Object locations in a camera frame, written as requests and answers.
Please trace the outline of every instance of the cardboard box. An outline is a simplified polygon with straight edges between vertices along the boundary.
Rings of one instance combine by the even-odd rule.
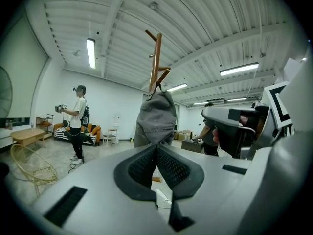
[[[186,135],[186,134],[179,133],[179,135],[178,135],[178,141],[184,141],[184,140],[187,140],[187,135]]]
[[[183,133],[183,134],[186,134],[186,135],[189,135],[189,136],[190,136],[191,130],[183,130],[181,133]]]
[[[174,139],[177,140],[178,139],[178,135],[179,133],[177,131],[174,132]]]

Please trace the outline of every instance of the pillow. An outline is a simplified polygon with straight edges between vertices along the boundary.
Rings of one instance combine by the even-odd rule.
[[[47,121],[42,121],[40,124],[42,127],[48,127],[51,125],[51,123],[47,122]]]
[[[101,130],[101,127],[98,125],[92,130],[92,134],[95,135],[99,130]]]
[[[87,129],[88,129],[88,132],[91,132],[91,130],[92,130],[92,124],[91,123],[88,124]]]

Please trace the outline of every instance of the cable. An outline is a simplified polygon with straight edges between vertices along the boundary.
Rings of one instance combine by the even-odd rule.
[[[70,134],[72,137],[78,136],[78,135],[80,134],[80,132],[79,132],[77,135],[72,135],[72,134],[67,130],[67,127],[64,126],[64,112],[62,112],[62,119],[63,119],[63,121],[62,121],[62,126],[63,126],[63,128],[65,128],[65,131],[66,131],[68,134]]]
[[[76,168],[76,165],[75,165],[75,164],[70,164],[69,167],[70,167],[71,169],[68,171],[68,173],[69,173],[71,170],[75,169],[75,168]]]
[[[260,11],[260,5],[259,5],[259,2],[256,0],[256,3],[258,5],[258,12],[259,12],[259,21],[260,21],[260,58],[262,57],[265,57],[265,54],[262,52],[262,19],[261,19],[261,11]],[[252,88],[252,85],[253,85],[253,82],[254,82],[254,79],[255,79],[255,75],[256,75],[256,72],[257,72],[258,69],[255,69],[255,72],[254,72],[254,76],[253,76],[253,80],[252,80],[252,83],[250,85],[250,88],[248,90],[248,93],[246,95],[246,97],[249,96],[249,93],[251,91],[251,88]]]

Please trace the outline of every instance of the gray cloth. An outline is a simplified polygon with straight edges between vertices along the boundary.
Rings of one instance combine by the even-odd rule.
[[[134,147],[165,142],[174,139],[176,110],[170,92],[155,92],[142,103],[137,118]]]
[[[209,127],[210,130],[202,137],[203,142],[210,146],[218,146],[218,144],[213,141],[213,131],[217,129],[214,121],[207,120],[205,121],[205,125]]]

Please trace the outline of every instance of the fluorescent light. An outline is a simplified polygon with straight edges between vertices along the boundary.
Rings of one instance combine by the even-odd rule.
[[[193,105],[198,105],[198,104],[207,104],[208,102],[202,102],[202,103],[194,103]]]
[[[186,86],[188,86],[188,85],[187,85],[187,84],[177,85],[177,86],[175,86],[175,87],[173,87],[173,88],[168,89],[167,91],[168,91],[168,92],[176,91],[176,90],[181,89],[181,88],[184,88],[184,87],[186,87]]]
[[[236,98],[236,99],[229,99],[229,100],[227,100],[227,102],[240,101],[240,100],[246,100],[246,99],[247,99],[246,97],[243,97],[243,98]]]
[[[94,39],[91,39],[91,38],[87,39],[87,52],[88,52],[89,65],[91,68],[94,68],[94,69],[96,68],[95,45],[96,45],[96,41]]]
[[[253,63],[253,64],[249,64],[249,65],[241,65],[235,68],[230,68],[227,70],[222,70],[221,71],[221,76],[225,76],[228,74],[232,74],[232,73],[236,73],[236,72],[241,72],[241,71],[247,71],[247,70],[251,70],[251,69],[256,69],[259,67],[259,63]]]

